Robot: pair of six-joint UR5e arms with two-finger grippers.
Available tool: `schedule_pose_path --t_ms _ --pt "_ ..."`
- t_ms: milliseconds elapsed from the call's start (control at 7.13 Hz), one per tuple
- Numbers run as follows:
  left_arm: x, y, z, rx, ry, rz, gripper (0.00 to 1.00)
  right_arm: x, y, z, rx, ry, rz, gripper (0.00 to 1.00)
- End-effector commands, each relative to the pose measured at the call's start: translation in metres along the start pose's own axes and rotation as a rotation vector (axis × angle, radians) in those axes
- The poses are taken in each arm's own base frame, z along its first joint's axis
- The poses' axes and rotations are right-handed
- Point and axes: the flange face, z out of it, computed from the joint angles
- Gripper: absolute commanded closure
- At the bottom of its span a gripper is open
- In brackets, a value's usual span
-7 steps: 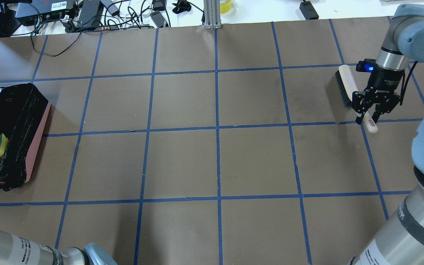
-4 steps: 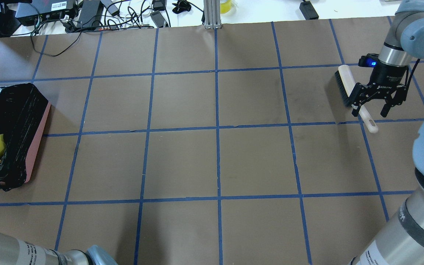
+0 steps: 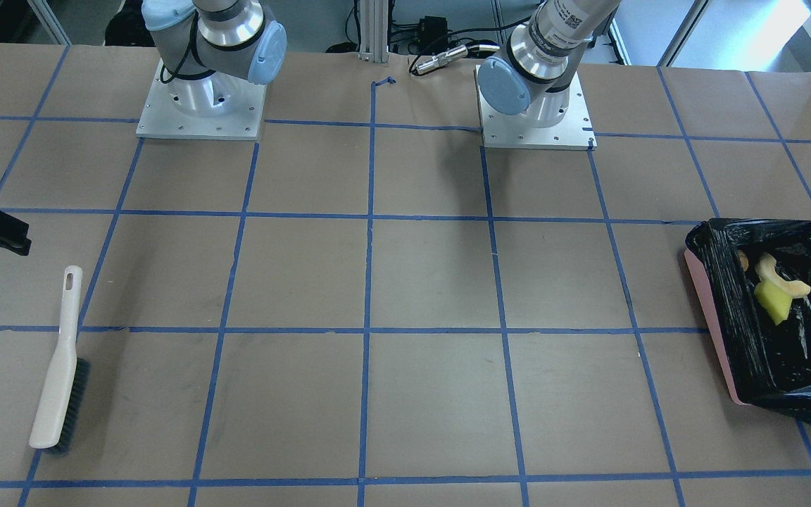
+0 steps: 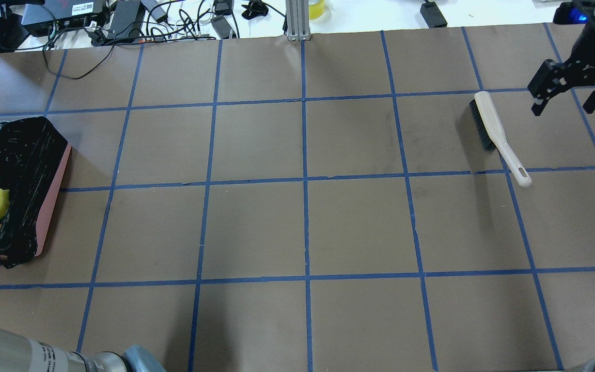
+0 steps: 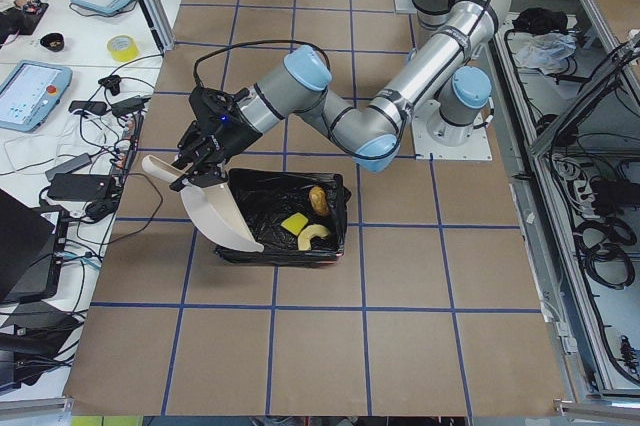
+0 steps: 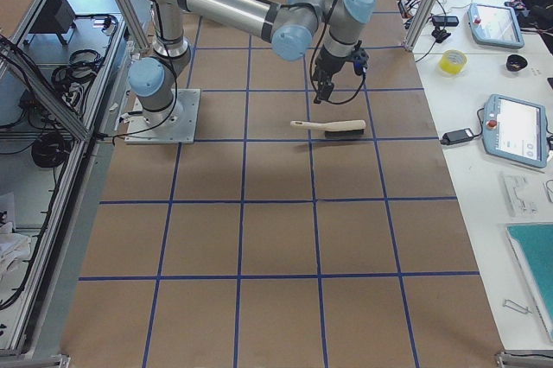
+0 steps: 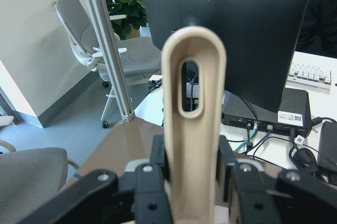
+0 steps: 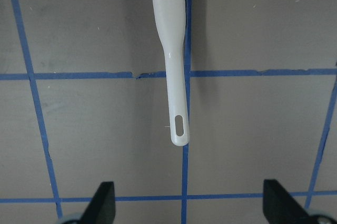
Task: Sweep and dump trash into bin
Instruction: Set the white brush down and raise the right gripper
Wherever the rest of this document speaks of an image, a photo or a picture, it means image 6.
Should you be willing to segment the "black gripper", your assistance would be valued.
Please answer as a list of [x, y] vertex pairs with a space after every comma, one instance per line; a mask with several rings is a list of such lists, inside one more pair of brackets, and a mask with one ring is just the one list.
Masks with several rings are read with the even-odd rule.
[[361, 83], [364, 83], [368, 68], [368, 54], [362, 48], [362, 40], [358, 40], [353, 45], [353, 50], [348, 52], [346, 56], [336, 56], [328, 51], [326, 47], [321, 49], [315, 59], [315, 71], [311, 75], [315, 92], [315, 104], [329, 100], [334, 90], [332, 78], [347, 62], [353, 65], [354, 73], [360, 76], [362, 78]]

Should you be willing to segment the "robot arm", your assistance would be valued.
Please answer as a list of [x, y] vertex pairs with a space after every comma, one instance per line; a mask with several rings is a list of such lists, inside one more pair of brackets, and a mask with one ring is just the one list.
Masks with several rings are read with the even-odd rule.
[[329, 101], [333, 76], [347, 62], [361, 79], [366, 77], [368, 56], [360, 36], [371, 19], [375, 0], [149, 1], [156, 28], [156, 55], [130, 71], [130, 85], [148, 126], [171, 124], [181, 114], [182, 105], [171, 82], [189, 62], [181, 26], [186, 12], [256, 36], [284, 60], [299, 60], [315, 47], [309, 77], [317, 104]]

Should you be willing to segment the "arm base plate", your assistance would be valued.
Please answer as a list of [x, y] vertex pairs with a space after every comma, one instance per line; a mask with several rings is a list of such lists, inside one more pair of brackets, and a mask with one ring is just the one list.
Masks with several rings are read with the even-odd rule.
[[144, 111], [135, 98], [124, 140], [128, 144], [193, 143], [200, 107], [200, 89], [178, 89], [175, 108], [170, 105], [157, 113]]

